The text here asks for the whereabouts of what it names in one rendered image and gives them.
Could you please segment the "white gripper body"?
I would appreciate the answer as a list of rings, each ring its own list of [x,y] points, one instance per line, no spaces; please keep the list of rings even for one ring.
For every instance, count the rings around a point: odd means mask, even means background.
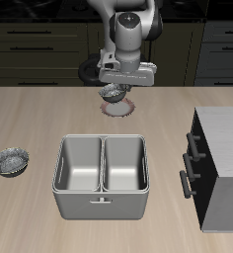
[[[139,68],[132,73],[122,73],[101,69],[99,80],[104,83],[127,84],[136,86],[153,86],[157,66],[151,62],[141,62]]]

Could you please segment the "grey speckled bowl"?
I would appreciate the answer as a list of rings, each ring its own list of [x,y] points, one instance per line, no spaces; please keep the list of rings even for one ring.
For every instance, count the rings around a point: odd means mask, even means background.
[[[0,151],[0,176],[14,178],[21,175],[29,164],[29,153],[20,147]]]
[[[126,94],[126,86],[124,84],[111,83],[104,86],[100,91],[99,95],[109,103],[118,103],[121,101]]]

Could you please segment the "white plate with red rim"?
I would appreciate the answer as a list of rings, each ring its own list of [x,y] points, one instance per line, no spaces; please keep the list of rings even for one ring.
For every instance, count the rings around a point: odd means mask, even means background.
[[[135,105],[131,100],[124,98],[117,103],[103,102],[100,109],[103,114],[109,117],[124,118],[134,112]]]

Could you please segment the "dark kitchen cupboards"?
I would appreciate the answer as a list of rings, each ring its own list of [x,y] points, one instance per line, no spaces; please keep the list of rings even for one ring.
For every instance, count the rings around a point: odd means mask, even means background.
[[[157,86],[233,85],[233,0],[163,0],[162,34],[141,43]],[[87,0],[0,0],[0,86],[82,86],[105,45]]]

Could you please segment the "white basket with two bins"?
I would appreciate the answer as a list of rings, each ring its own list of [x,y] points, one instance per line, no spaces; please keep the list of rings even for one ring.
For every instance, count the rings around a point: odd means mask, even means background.
[[[140,219],[150,179],[139,134],[62,137],[51,189],[65,219]]]

